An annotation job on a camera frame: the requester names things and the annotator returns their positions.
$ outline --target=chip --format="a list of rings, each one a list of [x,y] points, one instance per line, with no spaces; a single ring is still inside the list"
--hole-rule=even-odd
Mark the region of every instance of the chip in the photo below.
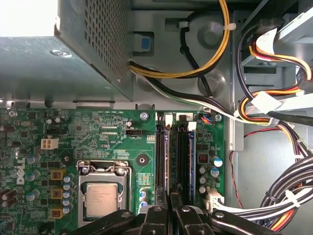
[[[86,216],[103,217],[118,209],[118,184],[87,184]]]

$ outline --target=white wire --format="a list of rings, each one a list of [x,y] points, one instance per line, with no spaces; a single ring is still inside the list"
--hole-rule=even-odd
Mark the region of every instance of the white wire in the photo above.
[[[136,76],[142,78],[144,81],[146,81],[153,89],[155,89],[157,92],[159,92],[161,95],[169,98],[169,99],[173,99],[171,96],[167,95],[167,93],[161,91],[158,87],[156,87],[154,84],[152,84],[149,80],[147,80],[143,75],[135,72],[134,70],[131,70],[133,74],[135,74]],[[193,100],[193,99],[185,99],[185,98],[178,98],[177,101],[179,100],[184,100],[184,101],[187,101],[188,103],[193,103],[193,104],[196,104],[196,105],[200,105],[200,106],[203,106],[203,107],[206,107],[206,108],[209,108],[209,109],[212,109],[232,120],[236,120],[236,121],[239,121],[239,122],[243,122],[243,123],[249,123],[251,124],[251,122],[249,121],[246,121],[246,120],[242,120],[242,119],[239,119],[235,116],[232,116],[232,115],[229,115],[227,113],[225,113],[224,111],[222,111],[221,109],[219,109],[218,107],[212,105],[212,104],[208,104],[208,103],[205,103],[205,102],[201,102],[201,101],[197,101],[197,100]]]

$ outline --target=cable tie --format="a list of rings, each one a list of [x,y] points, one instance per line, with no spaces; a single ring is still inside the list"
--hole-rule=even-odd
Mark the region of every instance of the cable tie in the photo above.
[[[295,195],[293,194],[293,192],[291,192],[291,191],[289,191],[289,190],[286,190],[286,191],[285,191],[285,195],[286,195],[286,197],[287,197],[289,200],[291,200],[291,202],[294,203],[294,205],[295,205],[297,208],[299,208],[299,207],[301,206],[300,203],[297,201],[297,199],[296,199]]]
[[[287,125],[293,130],[294,129],[294,127],[295,127],[295,125],[293,125],[293,124],[291,124],[291,123],[289,123],[289,122],[287,122]]]
[[[280,201],[277,198],[274,198],[268,191],[266,191],[265,195],[274,203],[280,203]]]
[[[236,110],[236,111],[234,112],[234,116],[235,116],[235,117],[239,117],[239,116],[240,116],[238,110]]]
[[[235,30],[236,27],[237,27],[236,23],[229,23],[228,25],[225,25],[225,26],[224,26],[224,29],[225,29],[225,30],[232,31],[232,30]]]
[[[279,121],[280,121],[280,120],[271,117],[270,120],[269,120],[269,122],[268,122],[268,126],[276,127],[276,126],[279,124]]]
[[[189,22],[188,21],[180,21],[178,22],[178,28],[188,28]]]

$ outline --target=screw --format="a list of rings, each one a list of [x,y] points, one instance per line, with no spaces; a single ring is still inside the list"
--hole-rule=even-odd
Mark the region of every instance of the screw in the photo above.
[[[52,50],[51,51],[52,55],[56,55],[56,56],[62,56],[64,58],[70,58],[72,57],[71,53],[67,52],[67,51],[62,51],[62,50]]]
[[[217,218],[224,218],[224,214],[223,213],[221,213],[221,212],[217,212],[216,214],[215,214],[215,216],[217,217]]]
[[[15,117],[15,116],[16,116],[16,113],[15,113],[14,111],[10,111],[10,112],[9,112],[9,116],[10,116],[10,117]]]
[[[83,167],[82,168],[82,173],[87,174],[89,172],[87,167]]]
[[[182,210],[183,212],[189,212],[189,211],[190,211],[190,208],[189,208],[189,207],[183,207],[183,208],[181,208],[181,210]]]
[[[149,119],[149,114],[147,112],[142,112],[140,114],[140,118],[141,118],[141,120],[146,121]]]
[[[125,175],[125,172],[126,172],[126,171],[125,171],[125,169],[123,169],[123,168],[118,168],[118,169],[117,169],[117,173],[120,174],[120,175]]]
[[[216,114],[214,119],[215,121],[222,121],[222,115]]]
[[[127,218],[129,216],[131,216],[131,214],[129,212],[124,212],[121,214],[121,217],[123,217],[123,218]]]
[[[160,207],[156,207],[153,209],[155,212],[160,212],[162,209]]]

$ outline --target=power connector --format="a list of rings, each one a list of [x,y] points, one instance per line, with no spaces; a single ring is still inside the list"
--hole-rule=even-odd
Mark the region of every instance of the power connector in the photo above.
[[[207,189],[207,195],[206,199],[204,200],[204,204],[206,207],[206,210],[211,213],[214,209],[216,209],[216,201],[220,201],[224,204],[224,197],[220,195],[216,189],[214,188],[208,188]]]

